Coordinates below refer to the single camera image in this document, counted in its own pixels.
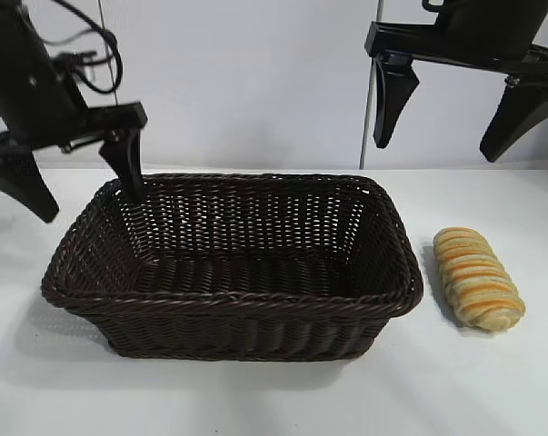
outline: black cable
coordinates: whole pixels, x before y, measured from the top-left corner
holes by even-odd
[[[79,79],[85,83],[85,85],[90,88],[92,91],[98,94],[112,94],[114,93],[118,87],[120,86],[120,83],[122,83],[122,76],[124,74],[124,66],[122,64],[122,56],[120,55],[120,52],[118,51],[118,43],[116,41],[116,38],[112,34],[112,32],[103,29],[99,24],[97,24],[92,18],[90,18],[88,15],[84,14],[81,10],[79,10],[74,5],[69,4],[65,0],[52,0],[54,3],[57,3],[58,5],[62,6],[64,9],[67,9],[72,14],[76,15],[78,18],[84,20],[92,30],[94,30],[96,33],[98,33],[100,36],[102,36],[102,39],[106,42],[106,45],[110,48],[110,51],[112,52],[111,55],[108,55],[104,59],[98,59],[95,61],[84,61],[81,64],[78,64],[78,66],[95,66],[95,65],[101,65],[101,64],[107,64],[112,59],[115,60],[116,64],[116,76],[112,83],[112,87],[109,89],[102,89],[95,84],[91,83],[85,74],[78,69],[74,69],[74,73],[79,77]]]
[[[98,0],[98,12],[100,13],[100,24],[102,28],[106,30],[106,23],[104,20],[104,8],[102,7],[102,0]],[[108,45],[104,44],[104,50],[106,51],[106,57],[110,56],[110,51],[108,50]],[[112,64],[108,63],[108,72],[110,73],[110,81],[114,82],[114,72],[112,71]],[[118,105],[118,92],[114,91],[114,100],[116,105]]]

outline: wicker basket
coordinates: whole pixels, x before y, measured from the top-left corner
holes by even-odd
[[[42,289],[119,354],[327,361],[363,354],[421,299],[386,192],[332,175],[158,174],[131,204],[105,184]]]

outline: bread roll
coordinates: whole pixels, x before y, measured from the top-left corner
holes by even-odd
[[[525,306],[489,243],[465,227],[441,230],[433,238],[443,293],[458,320],[501,332],[514,327]]]

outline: white tabletop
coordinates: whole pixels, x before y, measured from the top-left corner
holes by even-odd
[[[360,173],[393,197],[425,294],[352,362],[119,357],[39,292],[66,228],[112,174],[45,170],[62,210],[50,225],[0,194],[0,436],[547,436],[548,172]],[[431,240],[455,225],[483,233],[519,286],[528,313],[508,333],[458,328],[436,302]]]

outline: white backdrop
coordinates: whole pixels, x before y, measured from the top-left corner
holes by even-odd
[[[83,24],[50,0],[26,0],[40,34]],[[97,0],[73,3],[100,20]],[[364,38],[377,0],[102,0],[125,59],[122,102],[140,99],[150,123],[144,164],[240,168],[356,168],[370,61]],[[384,0],[384,21],[432,23],[420,0]],[[548,20],[537,41],[548,45]],[[98,48],[88,36],[75,50]],[[386,150],[367,168],[489,166],[479,142],[503,76],[415,63],[421,85]],[[106,68],[96,71],[109,84]],[[85,90],[90,104],[111,104]],[[369,128],[374,127],[374,114]],[[105,167],[96,147],[37,154],[43,166]],[[500,163],[548,159],[548,121]]]
[[[385,22],[432,24],[435,17],[423,10],[420,0],[384,0]],[[548,18],[535,42],[548,46]],[[548,120],[521,138],[498,163],[489,164],[481,156],[480,141],[502,98],[504,75],[423,62],[413,63],[413,69],[421,84],[385,150],[374,146],[373,109],[366,168],[494,168],[548,159]]]
[[[375,0],[105,0],[122,101],[150,124],[143,160],[355,168]]]

